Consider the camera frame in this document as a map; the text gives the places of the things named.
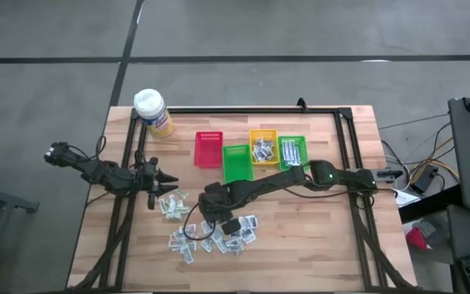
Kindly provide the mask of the black desk beam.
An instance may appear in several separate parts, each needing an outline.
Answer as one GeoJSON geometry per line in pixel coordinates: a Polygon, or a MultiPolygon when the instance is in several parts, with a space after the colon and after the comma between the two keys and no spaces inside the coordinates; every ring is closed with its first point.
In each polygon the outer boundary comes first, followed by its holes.
{"type": "Polygon", "coordinates": [[[449,205],[463,206],[460,185],[455,185],[432,196],[421,198],[419,201],[399,208],[398,211],[401,223],[405,224],[427,215],[444,211],[449,205]]]}

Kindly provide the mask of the black power supply box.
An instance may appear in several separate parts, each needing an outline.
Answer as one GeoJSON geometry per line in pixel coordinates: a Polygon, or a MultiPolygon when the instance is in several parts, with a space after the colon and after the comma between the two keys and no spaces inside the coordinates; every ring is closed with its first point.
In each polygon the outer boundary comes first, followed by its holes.
{"type": "Polygon", "coordinates": [[[437,173],[438,167],[430,164],[425,164],[422,167],[416,168],[410,178],[410,190],[418,194],[425,193],[434,181],[437,173]]]}

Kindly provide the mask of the yellow Lysol wipes canister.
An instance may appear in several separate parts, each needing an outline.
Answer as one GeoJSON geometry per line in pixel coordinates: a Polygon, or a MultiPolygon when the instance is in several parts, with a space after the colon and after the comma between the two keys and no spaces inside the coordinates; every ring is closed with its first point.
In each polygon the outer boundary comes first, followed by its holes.
{"type": "Polygon", "coordinates": [[[144,89],[134,95],[134,107],[144,125],[154,137],[169,136],[174,123],[162,95],[154,89],[144,89]]]}

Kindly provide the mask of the green plastic basket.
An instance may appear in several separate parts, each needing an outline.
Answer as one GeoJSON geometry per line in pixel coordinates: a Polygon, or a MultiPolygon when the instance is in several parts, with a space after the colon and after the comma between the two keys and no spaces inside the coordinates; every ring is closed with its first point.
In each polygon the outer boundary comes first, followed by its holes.
{"type": "Polygon", "coordinates": [[[291,167],[297,167],[297,166],[292,166],[291,162],[287,162],[284,160],[284,155],[283,155],[283,141],[284,140],[292,140],[295,142],[295,145],[299,148],[299,154],[301,157],[301,167],[304,168],[304,170],[308,169],[308,152],[307,152],[307,145],[306,145],[306,140],[304,136],[279,136],[278,137],[278,147],[279,147],[279,154],[280,154],[280,163],[279,163],[279,168],[282,172],[287,171],[291,167]]]}
{"type": "Polygon", "coordinates": [[[253,180],[251,150],[249,145],[227,145],[223,147],[224,182],[253,180]]]}

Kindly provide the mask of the red crumpled object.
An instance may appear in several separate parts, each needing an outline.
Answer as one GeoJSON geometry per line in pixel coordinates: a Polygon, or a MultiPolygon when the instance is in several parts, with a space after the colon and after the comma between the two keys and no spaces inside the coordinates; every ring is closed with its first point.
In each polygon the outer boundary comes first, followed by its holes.
{"type": "Polygon", "coordinates": [[[410,245],[422,251],[428,251],[432,249],[431,245],[426,240],[423,231],[418,227],[414,227],[409,230],[409,232],[406,234],[406,241],[410,245]]]}

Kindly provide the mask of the white paper sheet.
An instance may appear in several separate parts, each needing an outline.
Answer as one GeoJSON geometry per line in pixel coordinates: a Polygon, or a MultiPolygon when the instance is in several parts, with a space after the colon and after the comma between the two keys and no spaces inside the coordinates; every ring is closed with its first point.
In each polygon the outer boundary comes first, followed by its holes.
{"type": "Polygon", "coordinates": [[[421,200],[420,197],[417,197],[413,194],[408,194],[405,191],[395,190],[396,196],[395,201],[398,207],[404,207],[406,205],[416,203],[421,200]]]}

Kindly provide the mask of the yellow plastic basket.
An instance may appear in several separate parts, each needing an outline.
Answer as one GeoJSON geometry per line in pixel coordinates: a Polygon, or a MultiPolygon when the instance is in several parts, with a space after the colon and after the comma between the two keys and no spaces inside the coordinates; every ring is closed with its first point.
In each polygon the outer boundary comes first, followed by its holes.
{"type": "Polygon", "coordinates": [[[277,143],[277,131],[274,129],[253,129],[250,130],[250,147],[251,147],[251,160],[254,165],[260,166],[268,166],[268,165],[275,165],[279,163],[280,156],[278,154],[278,143],[277,143]],[[264,138],[265,140],[274,140],[273,152],[274,152],[274,160],[272,162],[266,163],[265,160],[263,162],[256,162],[253,152],[254,152],[254,145],[255,140],[257,138],[264,138]]]}

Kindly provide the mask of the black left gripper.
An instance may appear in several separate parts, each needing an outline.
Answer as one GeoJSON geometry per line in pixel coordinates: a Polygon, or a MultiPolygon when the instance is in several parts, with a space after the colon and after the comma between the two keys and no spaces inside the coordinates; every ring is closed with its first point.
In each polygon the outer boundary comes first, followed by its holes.
{"type": "Polygon", "coordinates": [[[158,158],[151,157],[148,161],[140,163],[137,167],[137,176],[140,182],[139,191],[145,191],[148,194],[147,206],[149,210],[155,208],[155,202],[158,196],[162,196],[163,194],[167,194],[179,188],[178,185],[158,184],[158,182],[176,182],[179,179],[163,171],[158,171],[157,165],[158,158]]]}

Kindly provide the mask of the red plastic basket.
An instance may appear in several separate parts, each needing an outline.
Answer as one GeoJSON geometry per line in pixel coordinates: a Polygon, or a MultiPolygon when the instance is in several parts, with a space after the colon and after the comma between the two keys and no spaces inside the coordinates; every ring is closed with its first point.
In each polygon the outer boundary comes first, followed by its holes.
{"type": "Polygon", "coordinates": [[[222,166],[223,132],[198,131],[195,135],[194,165],[200,168],[222,166]]]}

